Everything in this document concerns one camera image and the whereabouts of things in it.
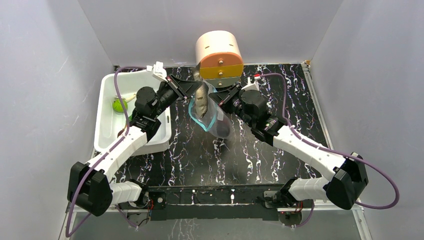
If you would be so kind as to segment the grey toy fish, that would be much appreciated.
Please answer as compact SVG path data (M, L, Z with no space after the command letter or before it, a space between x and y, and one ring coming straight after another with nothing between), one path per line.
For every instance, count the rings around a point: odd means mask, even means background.
M194 105L195 112L199 118L203 118L209 106L208 91L209 87L200 75L200 67L195 66L191 68L191 73L194 81L201 82L201 86L195 91L194 94Z

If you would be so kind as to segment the clear zip top bag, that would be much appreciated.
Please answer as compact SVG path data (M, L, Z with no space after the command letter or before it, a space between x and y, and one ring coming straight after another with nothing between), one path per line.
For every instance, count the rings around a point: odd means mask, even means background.
M209 83L206 83L208 86L208 109L207 113L203 118L199 118L196 115L195 111L195 94L193 94L192 99L189 102L188 113L190 118L199 125L205 132L217 136L217 121L228 120L230 123L229 117L223 112L223 110L209 97L210 93L216 92L216 89Z

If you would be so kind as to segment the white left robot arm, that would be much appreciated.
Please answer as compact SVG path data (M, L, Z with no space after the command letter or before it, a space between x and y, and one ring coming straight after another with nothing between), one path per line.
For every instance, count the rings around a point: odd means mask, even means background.
M161 126L158 117L177 100L192 96L202 84L168 75L158 90L150 86L140 88L131 120L120 137L108 150L71 167L67 193L69 210L72 212L78 206L98 217L111 205L130 202L137 208L147 206L150 198L146 186L135 180L112 184L111 178L131 155L155 136Z

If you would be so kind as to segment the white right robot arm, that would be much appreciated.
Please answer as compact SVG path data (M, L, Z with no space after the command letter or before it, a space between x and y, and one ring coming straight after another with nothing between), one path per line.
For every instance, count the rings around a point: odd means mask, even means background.
M243 120L258 140L290 153L320 173L319 178L291 178L278 193L265 197L269 205L295 207L304 200L323 200L350 210L367 186L368 176L360 157L332 153L309 138L293 133L287 120L269 113L267 101L258 90L244 90L236 84L210 93L209 97L225 113Z

